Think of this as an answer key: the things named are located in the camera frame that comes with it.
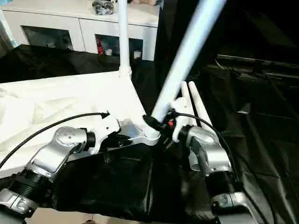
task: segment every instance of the glass cabinet door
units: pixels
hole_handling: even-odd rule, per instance
[[[18,44],[85,51],[78,18],[3,11]]]
[[[30,45],[73,50],[68,30],[22,26]]]
[[[117,36],[95,35],[98,54],[107,56],[120,56],[120,41]],[[143,40],[129,38],[130,57],[142,58]]]
[[[87,52],[119,56],[119,26],[116,22],[80,19]],[[153,61],[157,28],[128,24],[129,53],[132,58]]]

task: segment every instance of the white metal frame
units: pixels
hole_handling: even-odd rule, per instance
[[[196,56],[206,41],[225,2],[226,0],[201,0],[195,10],[191,24],[188,27],[182,45],[179,48],[178,54],[152,113],[152,116],[159,121],[163,120],[169,109],[170,103],[175,99],[181,88],[181,82],[188,75]],[[110,112],[121,122],[121,126],[128,127],[127,124],[129,123],[131,125],[130,128],[132,127],[135,131],[137,130],[138,136],[134,139],[135,144],[141,142],[147,145],[156,144],[160,137],[160,133],[144,122],[142,115],[145,114],[145,111],[130,79],[131,68],[128,59],[128,19],[126,7],[127,1],[119,0],[121,53],[121,65],[119,71],[0,84],[1,94],[12,93],[14,96],[19,96],[25,100],[27,99],[27,101],[31,103],[33,101],[35,104],[43,102],[43,99],[49,100],[49,98],[55,99],[61,96],[66,97],[66,99],[70,96],[80,96],[84,101],[98,101],[97,109],[100,112],[103,112],[103,107],[107,106],[110,108]],[[186,87],[186,84],[184,84],[183,96],[187,97]],[[190,88],[192,96],[199,100],[200,96],[193,87],[193,84],[191,84]],[[208,115],[202,101],[200,100],[196,105],[198,114],[207,118]],[[57,121],[65,118],[67,115],[69,116],[67,111],[64,111],[63,114],[52,116],[52,120],[47,119],[46,121],[51,121],[51,123],[53,123],[53,119]],[[2,128],[10,128],[13,124],[18,126],[17,120]],[[78,119],[77,121],[74,120],[68,123],[68,125],[73,127],[88,126],[88,124],[94,126],[96,125],[96,122],[94,120]],[[47,125],[48,124],[42,123],[40,125],[29,126],[26,130],[19,133],[19,135],[14,135],[12,138],[2,142],[0,148],[12,149],[17,142],[20,142],[31,133]],[[46,131],[26,144],[25,147],[31,148],[34,152],[34,150],[39,149],[41,145],[49,142],[53,136],[53,132],[57,128],[58,127],[55,127],[54,129]],[[11,175],[12,172],[22,169],[31,156],[31,154],[28,155],[24,153],[24,151],[21,152],[21,155],[19,156],[17,154],[14,155],[12,159],[4,165],[3,169],[1,169],[0,177]]]

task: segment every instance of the black cable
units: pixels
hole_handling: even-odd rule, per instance
[[[199,121],[201,121],[202,123],[204,123],[205,125],[209,126],[213,131],[215,131],[215,133],[217,134],[218,138],[223,142],[223,144],[225,145],[226,150],[228,151],[230,157],[231,157],[231,165],[232,165],[232,170],[235,172],[235,176],[236,176],[236,181],[240,182],[240,179],[238,177],[238,174],[236,173],[236,165],[235,165],[235,160],[233,158],[233,153],[228,145],[228,143],[225,141],[224,137],[222,136],[222,134],[216,129],[214,128],[210,123],[208,123],[206,120],[203,120],[202,118],[196,117],[194,115],[191,114],[187,114],[187,113],[177,113],[177,112],[173,112],[174,116],[185,116],[185,117],[190,117],[190,118],[194,118],[197,119]],[[257,184],[259,185],[261,191],[263,192],[263,195],[266,199],[266,201],[269,204],[272,216],[273,216],[273,222],[276,224],[277,223],[277,219],[273,210],[273,207],[271,205],[271,203],[269,202],[268,197],[266,196],[266,194],[264,193],[264,191],[262,190],[261,184],[258,181],[258,178],[255,174],[255,172],[253,172],[252,168],[249,166],[249,164],[247,163],[247,161],[237,152],[235,153],[239,158],[241,158],[244,163],[246,164],[247,168],[250,170],[250,172],[253,174],[254,178],[256,179]],[[253,207],[256,209],[256,211],[258,212],[259,216],[261,217],[261,219],[263,220],[263,222],[265,224],[269,224],[269,222],[267,221],[265,215],[262,213],[262,211],[260,210],[260,208],[258,207],[257,203],[252,199],[252,197],[248,194],[248,192],[246,191],[246,189],[244,187],[242,187],[244,194],[246,195],[246,197],[250,200],[250,202],[252,203]]]
[[[84,114],[79,114],[79,115],[76,115],[76,116],[73,116],[73,117],[69,117],[69,118],[66,118],[66,119],[63,119],[63,120],[60,120],[60,121],[57,121],[55,122],[54,124],[51,124],[49,126],[46,126],[44,128],[42,128],[41,130],[35,132],[34,134],[30,135],[28,138],[26,138],[23,142],[21,142],[19,145],[17,145],[17,147],[15,147],[12,151],[10,151],[10,153],[5,156],[5,158],[0,162],[0,169],[3,167],[3,165],[5,164],[5,162],[16,152],[18,151],[23,145],[25,145],[28,141],[30,141],[32,138],[34,138],[35,136],[37,136],[38,134],[56,126],[56,125],[59,125],[61,123],[64,123],[66,121],[69,121],[69,120],[73,120],[73,119],[76,119],[76,118],[81,118],[81,117],[86,117],[86,116],[94,116],[94,115],[101,115],[101,116],[106,116],[107,113],[84,113]]]

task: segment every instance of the floor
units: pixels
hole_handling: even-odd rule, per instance
[[[99,214],[80,212],[60,212],[53,209],[38,208],[33,217],[27,219],[27,224],[82,224],[93,220],[98,224],[139,224],[137,221],[123,220]]]

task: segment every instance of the white cabinet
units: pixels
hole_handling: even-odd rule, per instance
[[[118,23],[80,19],[80,25],[87,52],[98,53],[102,45],[104,51],[112,49],[113,55],[119,55]],[[138,50],[143,60],[154,60],[157,28],[128,25],[128,36],[130,54]]]
[[[43,46],[39,42],[44,41],[45,46],[48,44],[49,47],[54,47],[53,43],[63,45],[60,42],[63,42],[65,38],[65,41],[69,40],[71,42],[69,44],[72,45],[72,49],[85,51],[78,18],[11,11],[3,11],[3,14],[14,39],[19,44]],[[50,38],[50,30],[58,30],[60,40],[53,40],[57,39],[57,32],[56,34],[52,32],[54,36]]]
[[[90,0],[13,0],[0,9],[19,44],[119,54],[117,10],[95,15]],[[142,59],[154,60],[159,9],[128,4],[130,54],[140,51]]]

